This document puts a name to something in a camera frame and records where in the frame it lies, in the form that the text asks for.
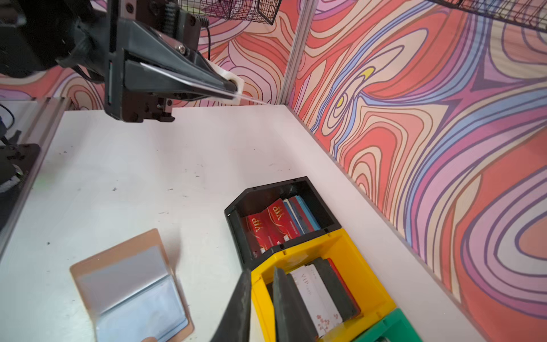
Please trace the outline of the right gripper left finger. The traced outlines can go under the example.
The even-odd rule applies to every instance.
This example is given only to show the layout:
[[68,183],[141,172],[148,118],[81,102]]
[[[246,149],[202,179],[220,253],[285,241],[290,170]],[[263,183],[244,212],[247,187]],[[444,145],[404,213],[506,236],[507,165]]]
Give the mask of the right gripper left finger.
[[252,273],[242,272],[211,342],[248,342],[252,303]]

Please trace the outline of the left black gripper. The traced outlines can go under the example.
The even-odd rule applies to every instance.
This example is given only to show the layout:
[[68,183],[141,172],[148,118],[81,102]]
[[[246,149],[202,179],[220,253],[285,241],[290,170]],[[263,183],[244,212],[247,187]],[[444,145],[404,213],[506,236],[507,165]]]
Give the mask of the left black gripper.
[[105,87],[104,108],[127,123],[170,122],[171,102],[212,93],[149,71],[157,66],[236,91],[197,49],[198,18],[175,1],[3,1],[1,74],[26,78],[53,67],[71,69]]

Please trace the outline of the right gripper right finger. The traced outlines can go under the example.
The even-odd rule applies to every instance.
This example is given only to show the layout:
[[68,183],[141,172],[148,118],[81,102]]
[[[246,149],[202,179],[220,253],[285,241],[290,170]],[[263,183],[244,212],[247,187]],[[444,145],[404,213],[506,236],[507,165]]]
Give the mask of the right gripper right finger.
[[316,329],[292,275],[276,268],[273,274],[276,341],[316,341]]

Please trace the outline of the white card with black stripe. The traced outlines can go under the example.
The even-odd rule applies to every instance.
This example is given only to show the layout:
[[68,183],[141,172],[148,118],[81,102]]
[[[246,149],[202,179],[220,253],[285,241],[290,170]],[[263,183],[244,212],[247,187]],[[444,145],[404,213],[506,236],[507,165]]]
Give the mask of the white card with black stripe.
[[219,101],[222,103],[226,103],[230,105],[239,105],[242,100],[245,100],[245,101],[249,101],[259,105],[268,105],[267,102],[260,101],[256,98],[252,98],[247,95],[244,95],[243,93],[240,93],[238,89],[236,89],[236,91],[229,91],[219,86],[208,85],[204,81],[193,81],[190,77],[184,76],[182,74],[178,74],[174,71],[168,71],[167,69],[152,66],[146,63],[141,63],[140,65],[143,66],[145,69],[148,69],[149,71],[153,71],[157,74],[160,74],[161,76],[166,76],[169,79],[179,82],[185,86],[196,88],[197,90],[201,90],[201,91],[210,92],[212,93],[210,97],[218,98]]

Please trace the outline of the tan leather card holder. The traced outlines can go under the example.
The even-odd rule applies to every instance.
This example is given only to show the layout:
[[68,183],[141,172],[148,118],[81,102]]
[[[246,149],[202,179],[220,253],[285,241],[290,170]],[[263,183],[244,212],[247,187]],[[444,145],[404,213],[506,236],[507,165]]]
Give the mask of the tan leather card holder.
[[70,272],[97,341],[183,341],[195,330],[157,229]]

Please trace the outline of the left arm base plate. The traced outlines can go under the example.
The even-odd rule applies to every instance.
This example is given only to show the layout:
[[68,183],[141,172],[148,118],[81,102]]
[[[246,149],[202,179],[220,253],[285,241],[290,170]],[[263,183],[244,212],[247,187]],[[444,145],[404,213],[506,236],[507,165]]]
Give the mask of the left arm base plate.
[[37,144],[1,146],[1,230],[8,225],[40,152]]

